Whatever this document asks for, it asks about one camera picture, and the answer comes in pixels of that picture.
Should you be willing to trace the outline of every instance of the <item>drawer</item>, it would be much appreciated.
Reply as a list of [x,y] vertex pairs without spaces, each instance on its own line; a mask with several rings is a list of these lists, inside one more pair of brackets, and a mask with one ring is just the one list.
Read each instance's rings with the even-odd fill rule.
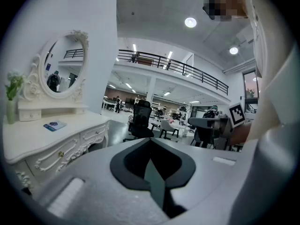
[[81,144],[92,142],[100,143],[99,137],[104,137],[105,134],[105,124],[100,126],[92,127],[80,133]]
[[40,176],[41,180],[50,178],[60,166],[65,167],[71,160],[71,156],[80,146],[80,136],[76,134],[57,145],[26,159],[26,163],[34,176]]

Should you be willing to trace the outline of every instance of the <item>vanity table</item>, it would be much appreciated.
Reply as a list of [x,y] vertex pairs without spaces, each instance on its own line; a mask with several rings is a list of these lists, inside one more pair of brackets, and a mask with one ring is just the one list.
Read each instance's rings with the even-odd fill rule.
[[5,159],[33,193],[92,144],[107,146],[109,118],[83,104],[88,65],[86,32],[71,30],[54,36],[33,57],[30,74],[24,78],[19,120],[8,124],[4,118]]

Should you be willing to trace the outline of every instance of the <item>white chair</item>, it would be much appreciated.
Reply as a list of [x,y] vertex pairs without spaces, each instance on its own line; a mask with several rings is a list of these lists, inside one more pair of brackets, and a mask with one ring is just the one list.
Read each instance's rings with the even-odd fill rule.
[[160,138],[162,136],[162,134],[165,132],[165,136],[164,136],[164,139],[169,139],[170,138],[167,138],[167,132],[173,132],[172,136],[174,135],[175,131],[177,131],[177,138],[178,138],[178,132],[179,132],[179,129],[176,129],[176,128],[173,128],[169,122],[167,120],[161,120],[160,122]]

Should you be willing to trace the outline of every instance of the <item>round ceiling light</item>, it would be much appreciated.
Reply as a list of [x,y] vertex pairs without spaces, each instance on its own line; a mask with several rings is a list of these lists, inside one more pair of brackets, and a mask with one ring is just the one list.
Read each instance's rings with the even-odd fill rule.
[[195,26],[197,25],[197,21],[196,21],[194,18],[192,18],[192,17],[188,17],[188,18],[184,21],[184,23],[185,23],[186,26],[189,27],[189,28],[193,28],[193,27],[195,27]]
[[229,52],[233,55],[237,54],[239,52],[238,48],[237,47],[232,47]]

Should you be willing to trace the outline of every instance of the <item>fluorescent light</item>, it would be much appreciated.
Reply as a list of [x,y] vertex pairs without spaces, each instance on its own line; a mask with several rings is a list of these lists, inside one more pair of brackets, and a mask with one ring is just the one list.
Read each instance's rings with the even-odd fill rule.
[[195,26],[197,25],[197,21],[196,21],[194,18],[192,18],[192,17],[188,17],[188,18],[184,21],[184,23],[185,23],[186,26],[189,27],[189,28],[193,28],[193,27],[195,27]]
[[239,52],[238,48],[237,47],[232,47],[229,52],[232,54],[232,55],[235,55]]
[[171,58],[173,51],[170,51],[168,58]]

